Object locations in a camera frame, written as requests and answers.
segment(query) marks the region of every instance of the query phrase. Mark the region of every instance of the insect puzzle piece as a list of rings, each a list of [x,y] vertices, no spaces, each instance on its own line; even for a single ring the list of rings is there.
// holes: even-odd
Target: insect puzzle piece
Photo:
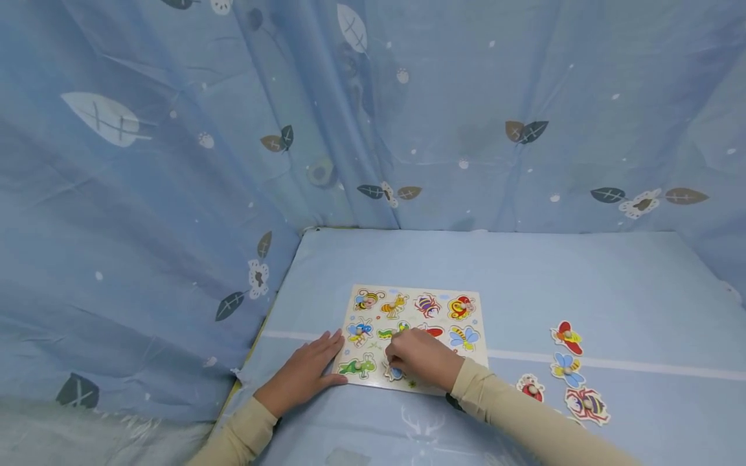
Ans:
[[[436,317],[440,313],[440,304],[430,293],[423,293],[417,297],[415,309],[422,312],[422,315],[426,319],[429,319]]]
[[[401,369],[391,367],[391,365],[386,360],[383,361],[383,366],[386,368],[386,370],[383,372],[383,376],[387,378],[389,382],[402,380],[407,376]]]
[[[599,426],[607,424],[611,415],[606,410],[606,404],[601,394],[588,388],[567,388],[565,390],[565,404],[573,416],[580,421],[589,420]]]
[[[384,299],[386,293],[384,292],[369,292],[368,290],[361,288],[357,292],[355,297],[355,310],[364,311],[366,309],[373,309],[378,300]]]
[[[359,376],[361,379],[368,378],[368,372],[375,371],[375,361],[373,360],[373,353],[363,354],[363,360],[358,358],[350,359],[348,362],[343,362],[339,365],[339,373],[354,374]]]
[[[435,338],[438,338],[445,332],[445,330],[443,330],[443,327],[438,327],[438,326],[430,327],[425,322],[422,322],[420,325],[417,326],[417,328],[424,330],[425,332],[431,334]]]
[[[474,301],[468,296],[461,295],[454,300],[448,301],[448,317],[455,321],[462,321],[474,311]]]
[[[396,295],[396,299],[394,299],[393,302],[382,305],[380,311],[386,314],[387,319],[399,318],[399,313],[404,310],[404,305],[407,304],[409,298],[408,295],[399,293]]]
[[[533,374],[523,374],[515,383],[515,387],[532,397],[534,400],[544,403],[544,386],[539,383],[539,379]]]
[[[378,330],[378,332],[377,332],[378,333],[378,338],[380,338],[382,340],[389,340],[389,339],[391,339],[391,337],[394,336],[394,333],[403,332],[406,329],[410,328],[410,323],[407,322],[407,321],[401,321],[401,322],[399,322],[398,327],[399,327],[398,330],[397,329]]]
[[[479,332],[471,328],[471,325],[467,326],[464,330],[456,327],[451,327],[451,346],[463,347],[467,351],[474,351],[474,343],[479,341]]]
[[[580,347],[580,343],[583,339],[572,329],[572,325],[567,321],[559,323],[556,329],[551,329],[552,338],[554,344],[565,346],[575,356],[583,355],[583,348]]]
[[[347,340],[352,341],[355,344],[355,347],[361,347],[366,343],[366,340],[370,338],[371,332],[373,331],[373,326],[371,325],[371,322],[373,319],[363,319],[360,318],[360,322],[355,324],[350,324],[349,327],[347,327],[347,331],[350,333],[350,336],[347,338]]]
[[[586,378],[580,375],[580,359],[571,354],[555,353],[554,360],[550,365],[552,375],[557,379],[563,379],[571,388],[580,388],[586,384]]]

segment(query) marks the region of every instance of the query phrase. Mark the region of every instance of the blue curtain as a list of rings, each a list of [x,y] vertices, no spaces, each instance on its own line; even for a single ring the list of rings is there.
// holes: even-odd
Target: blue curtain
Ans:
[[[4,1],[0,391],[214,419],[315,225],[676,230],[740,301],[745,21],[733,0]]]

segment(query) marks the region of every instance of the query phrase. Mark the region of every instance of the paw print pattern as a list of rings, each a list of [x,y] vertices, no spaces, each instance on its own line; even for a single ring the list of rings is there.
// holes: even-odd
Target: paw print pattern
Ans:
[[[205,133],[204,131],[197,136],[197,140],[199,141],[199,145],[201,145],[204,148],[211,149],[215,146],[215,140],[209,133]]]
[[[400,83],[406,84],[410,82],[410,72],[408,72],[406,68],[400,68],[396,72],[396,79],[398,79]]]
[[[212,0],[210,3],[212,4],[215,13],[224,16],[231,12],[233,0]]]

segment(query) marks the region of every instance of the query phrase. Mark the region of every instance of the long sleeve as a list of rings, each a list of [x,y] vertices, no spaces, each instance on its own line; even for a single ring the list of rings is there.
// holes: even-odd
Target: long sleeve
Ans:
[[[188,466],[244,466],[252,462],[272,439],[272,427],[277,421],[252,397],[207,441]]]
[[[466,358],[451,395],[461,408],[533,452],[545,466],[639,466],[625,452]]]

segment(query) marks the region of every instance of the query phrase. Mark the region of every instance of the hand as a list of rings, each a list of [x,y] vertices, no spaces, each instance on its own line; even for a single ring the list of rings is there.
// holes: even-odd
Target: hand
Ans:
[[[464,363],[461,356],[418,328],[395,333],[386,347],[386,358],[393,368],[449,393]]]
[[[345,343],[342,329],[334,335],[324,332],[318,340],[304,343],[295,350],[285,365],[259,390],[254,398],[262,403],[276,418],[289,409],[306,403],[321,390],[332,385],[347,383],[347,377],[329,374],[322,377],[322,372],[334,359]]]

